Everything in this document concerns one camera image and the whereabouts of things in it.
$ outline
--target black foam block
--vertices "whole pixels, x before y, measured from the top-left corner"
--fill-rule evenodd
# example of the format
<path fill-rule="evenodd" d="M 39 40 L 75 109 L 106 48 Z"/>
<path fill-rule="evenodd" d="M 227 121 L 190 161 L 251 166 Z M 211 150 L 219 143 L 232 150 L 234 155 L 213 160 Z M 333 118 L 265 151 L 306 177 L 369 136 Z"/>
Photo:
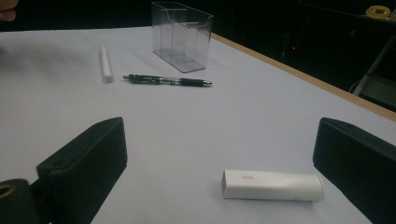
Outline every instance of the black foam block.
<path fill-rule="evenodd" d="M 313 161 L 373 223 L 396 223 L 395 146 L 349 123 L 323 118 Z"/>
<path fill-rule="evenodd" d="M 127 164 L 122 118 L 92 125 L 37 166 L 53 224 L 91 223 Z"/>

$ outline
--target pen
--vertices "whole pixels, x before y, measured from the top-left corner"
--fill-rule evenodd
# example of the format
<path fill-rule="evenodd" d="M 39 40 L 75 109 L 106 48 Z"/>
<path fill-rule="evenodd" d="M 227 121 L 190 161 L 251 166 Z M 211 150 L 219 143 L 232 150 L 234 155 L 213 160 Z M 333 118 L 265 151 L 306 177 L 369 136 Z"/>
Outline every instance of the pen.
<path fill-rule="evenodd" d="M 134 84 L 168 84 L 174 86 L 194 86 L 194 87 L 209 87 L 212 85 L 211 82 L 201 79 L 190 79 L 181 77 L 152 77 L 143 75 L 129 75 L 124 76 L 124 79 L 128 79 Z"/>

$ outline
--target human hand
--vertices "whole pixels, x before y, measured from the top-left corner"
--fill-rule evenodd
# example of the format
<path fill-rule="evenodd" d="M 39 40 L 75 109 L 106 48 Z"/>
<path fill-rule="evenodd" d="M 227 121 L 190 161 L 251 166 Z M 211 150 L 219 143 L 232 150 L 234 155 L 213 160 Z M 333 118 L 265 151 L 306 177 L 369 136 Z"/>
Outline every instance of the human hand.
<path fill-rule="evenodd" d="M 18 4 L 18 0 L 0 0 L 0 21 L 14 21 L 14 7 Z"/>

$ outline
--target white eraser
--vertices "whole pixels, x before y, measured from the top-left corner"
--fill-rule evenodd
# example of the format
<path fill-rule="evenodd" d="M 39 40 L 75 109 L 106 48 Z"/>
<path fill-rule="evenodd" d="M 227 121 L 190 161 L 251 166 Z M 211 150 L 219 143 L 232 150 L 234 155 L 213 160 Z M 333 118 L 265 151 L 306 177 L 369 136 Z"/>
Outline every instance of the white eraser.
<path fill-rule="evenodd" d="M 114 81 L 113 72 L 111 70 L 110 58 L 108 56 L 108 51 L 105 46 L 100 48 L 100 61 L 102 66 L 103 80 L 106 83 Z"/>
<path fill-rule="evenodd" d="M 324 185 L 319 175 L 225 170 L 223 198 L 320 202 Z"/>

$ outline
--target clear plastic box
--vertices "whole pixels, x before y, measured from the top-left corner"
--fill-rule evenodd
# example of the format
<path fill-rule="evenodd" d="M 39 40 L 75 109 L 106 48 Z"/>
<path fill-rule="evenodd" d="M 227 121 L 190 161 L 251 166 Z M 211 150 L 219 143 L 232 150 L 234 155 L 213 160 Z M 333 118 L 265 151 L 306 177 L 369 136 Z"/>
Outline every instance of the clear plastic box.
<path fill-rule="evenodd" d="M 213 16 L 176 2 L 152 2 L 152 47 L 182 73 L 206 68 Z"/>

